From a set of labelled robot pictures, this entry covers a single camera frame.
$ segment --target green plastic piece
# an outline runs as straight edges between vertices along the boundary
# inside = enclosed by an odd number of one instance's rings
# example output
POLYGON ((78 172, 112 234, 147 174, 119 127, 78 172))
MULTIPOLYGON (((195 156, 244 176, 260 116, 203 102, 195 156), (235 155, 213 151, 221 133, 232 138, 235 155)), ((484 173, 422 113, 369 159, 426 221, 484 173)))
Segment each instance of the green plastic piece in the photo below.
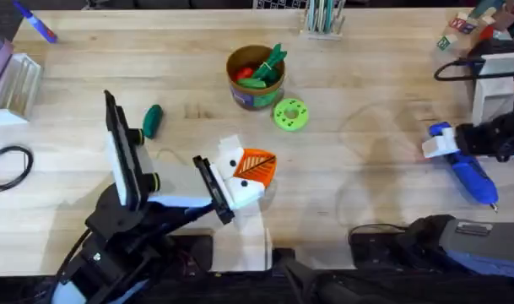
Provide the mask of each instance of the green plastic piece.
POLYGON ((273 47, 270 57, 268 57, 268 59, 266 59, 266 61, 260 65, 260 68, 258 68, 257 71, 253 72, 253 75, 251 75, 251 78, 265 79, 269 73, 272 73, 273 67, 278 62, 282 62, 285 57, 287 57, 287 52, 281 51, 280 43, 276 44, 273 47))
POLYGON ((142 123, 142 129, 144 131, 144 136, 150 139, 155 137, 157 133, 157 129, 161 124, 161 119, 163 118, 163 109, 161 109, 160 105, 153 105, 149 108, 146 116, 144 116, 144 121, 142 123))
POLYGON ((266 89, 266 83, 259 79, 238 79, 238 84, 248 89, 266 89))
POLYGON ((285 131, 296 131, 306 125, 309 120, 309 111, 302 101, 287 98, 280 101, 273 109, 273 120, 285 131))

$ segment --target wooden table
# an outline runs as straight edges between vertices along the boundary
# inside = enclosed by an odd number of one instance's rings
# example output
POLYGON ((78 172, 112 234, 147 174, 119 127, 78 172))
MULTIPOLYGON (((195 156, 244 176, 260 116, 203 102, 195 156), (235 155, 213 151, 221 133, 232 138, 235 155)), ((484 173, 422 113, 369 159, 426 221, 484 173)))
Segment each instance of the wooden table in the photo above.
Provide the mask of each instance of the wooden table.
MULTIPOLYGON (((431 54, 456 11, 348 9, 339 42, 298 37, 295 10, 38 12, 60 42, 48 45, 26 22, 14 39, 45 71, 31 123, 0 128, 0 148, 35 154, 30 176, 0 193, 0 275, 54 273, 84 230, 110 171, 103 89, 134 127, 151 105, 165 109, 146 143, 152 156, 190 163, 235 133, 274 152, 264 224, 274 246, 297 248, 312 266, 350 265, 344 238, 358 224, 446 213, 514 220, 514 160, 482 160, 500 190, 495 214, 470 201, 442 160, 421 155, 431 123, 469 118, 464 84, 432 78, 431 54), (289 52, 286 94, 310 111, 298 133, 275 127, 270 110, 241 109, 227 86, 231 52, 277 42, 289 52)), ((21 162, 0 160, 0 171, 21 162)))

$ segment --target orange object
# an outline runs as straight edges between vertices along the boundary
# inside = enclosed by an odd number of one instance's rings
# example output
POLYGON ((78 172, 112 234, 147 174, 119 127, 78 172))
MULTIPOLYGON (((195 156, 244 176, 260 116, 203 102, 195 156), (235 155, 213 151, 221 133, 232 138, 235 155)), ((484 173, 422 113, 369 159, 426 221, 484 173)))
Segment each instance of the orange object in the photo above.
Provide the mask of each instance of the orange object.
POLYGON ((479 40, 484 41, 489 38, 493 38, 493 31, 495 31, 495 28, 491 25, 487 25, 484 30, 479 34, 479 40))
POLYGON ((233 177, 261 182, 268 187, 272 182, 277 158, 261 149, 243 149, 243 156, 233 177))

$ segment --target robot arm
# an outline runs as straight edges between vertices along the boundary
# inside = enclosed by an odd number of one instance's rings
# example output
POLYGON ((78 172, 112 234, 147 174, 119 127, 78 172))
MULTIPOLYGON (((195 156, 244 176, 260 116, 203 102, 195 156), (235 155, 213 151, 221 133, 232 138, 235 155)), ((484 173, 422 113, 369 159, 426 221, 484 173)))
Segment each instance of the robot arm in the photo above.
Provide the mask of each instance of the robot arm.
POLYGON ((261 150, 268 156, 261 162, 273 164, 268 169, 259 166, 269 180, 247 175, 246 160, 254 158, 247 155, 250 149, 236 148, 239 155, 227 155, 228 160, 219 157, 216 164, 196 156, 194 167, 151 160, 142 130, 129 128, 114 96, 105 94, 107 152, 115 183, 100 195, 85 221, 88 230, 60 267, 49 303, 123 303, 152 285, 154 278, 176 277, 180 251, 187 255, 196 247, 206 264, 199 268, 207 271, 213 261, 210 236, 195 236, 197 240, 189 245, 166 236, 212 211, 223 224, 230 223, 232 209, 255 202, 274 174, 275 156, 261 150), (226 171, 223 161, 233 169, 226 171), (72 257, 80 242, 80 252, 72 257))

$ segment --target red toy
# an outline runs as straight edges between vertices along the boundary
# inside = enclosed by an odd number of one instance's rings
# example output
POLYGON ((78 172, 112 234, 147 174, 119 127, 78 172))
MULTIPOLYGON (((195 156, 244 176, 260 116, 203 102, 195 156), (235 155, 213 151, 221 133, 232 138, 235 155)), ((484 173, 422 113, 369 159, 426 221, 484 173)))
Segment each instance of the red toy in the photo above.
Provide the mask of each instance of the red toy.
POLYGON ((241 68, 240 71, 236 74, 235 81, 243 78, 250 78, 253 75, 252 68, 241 68))

